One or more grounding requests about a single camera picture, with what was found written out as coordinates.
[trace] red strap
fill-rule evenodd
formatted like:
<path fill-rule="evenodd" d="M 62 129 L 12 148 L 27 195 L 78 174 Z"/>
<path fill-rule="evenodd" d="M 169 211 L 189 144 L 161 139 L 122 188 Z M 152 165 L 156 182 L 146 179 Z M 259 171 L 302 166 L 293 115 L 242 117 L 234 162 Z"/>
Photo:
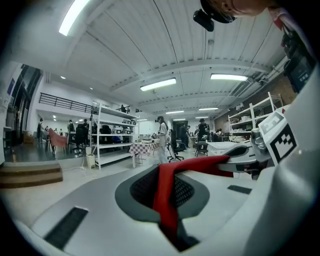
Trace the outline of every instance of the red strap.
<path fill-rule="evenodd" d="M 161 230 L 171 242 L 174 243 L 177 238 L 178 225 L 177 211 L 169 201 L 175 173 L 191 170 L 205 174 L 233 177 L 232 172 L 219 170 L 216 166 L 218 163 L 225 163 L 228 159 L 228 155 L 207 156 L 159 165 L 159 180 L 153 199 L 153 209 L 160 213 Z"/>

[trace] ceiling spotlight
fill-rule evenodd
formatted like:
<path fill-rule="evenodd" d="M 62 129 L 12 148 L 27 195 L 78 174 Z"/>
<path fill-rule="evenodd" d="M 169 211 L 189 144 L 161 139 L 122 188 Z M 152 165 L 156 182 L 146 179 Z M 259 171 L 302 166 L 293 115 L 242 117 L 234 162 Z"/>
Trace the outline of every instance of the ceiling spotlight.
<path fill-rule="evenodd" d="M 172 112 L 167 112 L 166 114 L 175 114 L 175 113 L 183 113 L 185 112 L 184 110 L 181 111 L 172 111 Z"/>
<path fill-rule="evenodd" d="M 74 0 L 73 4 L 71 5 L 70 9 L 66 13 L 61 27 L 59 29 L 59 33 L 67 36 L 69 30 L 71 29 L 72 25 L 74 24 L 76 18 L 81 13 L 82 9 L 86 6 L 86 4 L 90 0 Z"/>
<path fill-rule="evenodd" d="M 199 110 L 218 110 L 218 107 L 199 108 Z"/>
<path fill-rule="evenodd" d="M 176 83 L 177 83 L 177 80 L 175 78 L 172 78 L 172 79 L 169 79 L 169 80 L 165 80 L 165 81 L 156 82 L 156 83 L 152 83 L 152 84 L 149 84 L 149 85 L 141 86 L 140 89 L 141 89 L 141 91 L 145 92 L 145 91 L 152 90 L 152 89 L 159 88 L 159 87 L 163 87 L 163 86 L 174 85 Z"/>
<path fill-rule="evenodd" d="M 236 81 L 247 81 L 248 77 L 244 75 L 234 74 L 212 74 L 211 80 L 236 80 Z"/>

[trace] trash bin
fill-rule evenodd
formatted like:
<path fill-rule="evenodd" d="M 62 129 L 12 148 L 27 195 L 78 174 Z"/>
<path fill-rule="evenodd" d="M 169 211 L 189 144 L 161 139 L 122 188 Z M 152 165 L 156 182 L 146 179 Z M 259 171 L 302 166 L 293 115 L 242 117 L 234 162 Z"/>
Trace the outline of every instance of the trash bin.
<path fill-rule="evenodd" d="M 87 154 L 86 155 L 86 163 L 87 163 L 89 169 L 95 168 L 96 167 L 95 155 L 94 154 Z"/>

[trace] railing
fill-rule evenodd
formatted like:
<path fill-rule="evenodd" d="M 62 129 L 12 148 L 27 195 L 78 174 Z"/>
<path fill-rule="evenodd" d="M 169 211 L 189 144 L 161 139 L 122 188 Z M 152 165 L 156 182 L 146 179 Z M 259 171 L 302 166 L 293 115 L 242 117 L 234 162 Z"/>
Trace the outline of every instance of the railing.
<path fill-rule="evenodd" d="M 124 109 L 125 109 L 125 112 L 126 112 L 126 113 L 130 113 L 130 106 L 125 106 Z M 136 109 L 135 109 L 135 112 L 136 112 L 136 113 L 142 112 L 142 110 L 139 110 L 139 109 L 136 108 Z"/>
<path fill-rule="evenodd" d="M 46 93 L 40 94 L 39 103 L 60 107 L 60 108 L 65 108 L 69 110 L 81 111 L 85 113 L 92 112 L 92 106 L 90 105 L 83 104 L 83 103 L 66 99 L 66 98 L 56 97 Z"/>

